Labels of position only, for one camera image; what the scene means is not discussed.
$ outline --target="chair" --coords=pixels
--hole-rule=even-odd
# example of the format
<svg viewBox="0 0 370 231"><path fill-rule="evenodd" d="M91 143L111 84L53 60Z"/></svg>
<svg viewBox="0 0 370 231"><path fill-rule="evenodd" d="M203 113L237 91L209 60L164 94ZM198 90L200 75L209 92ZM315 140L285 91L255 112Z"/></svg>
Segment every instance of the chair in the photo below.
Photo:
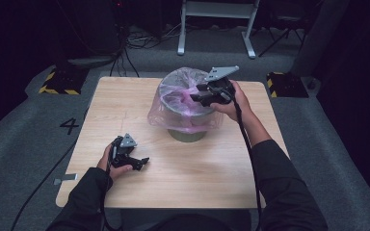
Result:
<svg viewBox="0 0 370 231"><path fill-rule="evenodd" d="M295 32L301 42L300 52L305 37L317 18L323 2L324 0L317 0L316 2L309 0L267 0L265 6L269 17L267 29L270 31L272 27L284 30L284 32L277 39L274 39L273 43L259 54L259 57L263 56L282 38L288 38L292 31ZM304 30L302 37L297 32L298 30Z"/></svg>

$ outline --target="black jacket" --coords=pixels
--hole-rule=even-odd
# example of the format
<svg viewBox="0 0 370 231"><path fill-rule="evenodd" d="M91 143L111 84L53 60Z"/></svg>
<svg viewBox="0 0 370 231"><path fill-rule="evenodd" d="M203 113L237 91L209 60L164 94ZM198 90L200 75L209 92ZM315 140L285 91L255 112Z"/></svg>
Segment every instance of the black jacket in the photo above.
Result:
<svg viewBox="0 0 370 231"><path fill-rule="evenodd" d="M305 182L275 141L258 143L252 156L257 185L266 200L260 221L263 231L328 230ZM101 230L99 208L107 181L110 189L112 180L106 172L91 167L47 230Z"/></svg>

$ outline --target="plastic bag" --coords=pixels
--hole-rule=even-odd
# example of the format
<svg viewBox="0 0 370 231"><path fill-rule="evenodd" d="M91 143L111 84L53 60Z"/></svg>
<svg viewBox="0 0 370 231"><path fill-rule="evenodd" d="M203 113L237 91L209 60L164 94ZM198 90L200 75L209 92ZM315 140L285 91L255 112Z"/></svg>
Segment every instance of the plastic bag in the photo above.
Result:
<svg viewBox="0 0 370 231"><path fill-rule="evenodd" d="M190 96L199 93L197 85L206 83L207 74L189 67L168 74L155 92L148 123L187 134L220 128L224 115L194 102Z"/></svg>

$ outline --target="wooden table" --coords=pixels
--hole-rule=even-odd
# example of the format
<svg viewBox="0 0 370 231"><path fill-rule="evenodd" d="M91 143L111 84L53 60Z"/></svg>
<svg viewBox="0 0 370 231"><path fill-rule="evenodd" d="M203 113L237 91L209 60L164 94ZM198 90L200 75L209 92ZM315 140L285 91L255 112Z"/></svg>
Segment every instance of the wooden table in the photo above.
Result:
<svg viewBox="0 0 370 231"><path fill-rule="evenodd" d="M56 199L67 202L70 191L116 136L129 133L138 143L131 157L150 160L141 171L124 174L107 193L113 208L255 208L251 162L236 122L225 115L220 129L196 142L181 142L161 127L151 126L147 114L162 79L103 77L74 148ZM265 87L238 82L251 107L273 139L287 153Z"/></svg>

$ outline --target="gray carpet floor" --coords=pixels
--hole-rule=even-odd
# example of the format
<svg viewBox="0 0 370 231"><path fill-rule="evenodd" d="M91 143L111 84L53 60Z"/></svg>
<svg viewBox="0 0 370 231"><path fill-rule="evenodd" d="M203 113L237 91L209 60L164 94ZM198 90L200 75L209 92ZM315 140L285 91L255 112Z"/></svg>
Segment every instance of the gray carpet floor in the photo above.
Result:
<svg viewBox="0 0 370 231"><path fill-rule="evenodd" d="M112 76L136 77L137 70L141 78L163 78L183 66L209 71L212 66L239 65L240 70L231 79L266 86L268 72L290 69L299 48L294 35L262 58L251 60L241 38L242 29L194 30L187 35L184 56L176 55L177 36L149 49L127 48L135 69L124 54ZM260 31L251 41L260 52L271 43L271 37L267 31ZM53 185L53 180L64 175L98 79L109 76L112 65L91 69L80 95L39 93L52 68L49 66L31 81L25 89L27 100L0 121L0 230L11 228L28 196L71 148L29 201L15 230L44 230L61 211L55 204L60 186ZM304 84L309 80L310 76L303 77ZM309 98L271 98L291 160L314 194L330 230L370 230L370 189L324 114L315 97L317 89L308 93ZM68 135L60 125L71 118L79 127ZM112 224L122 219L134 230L135 226L166 216L167 211L108 209L107 215ZM237 221L228 218L228 222ZM251 226L255 225L256 213L252 210Z"/></svg>

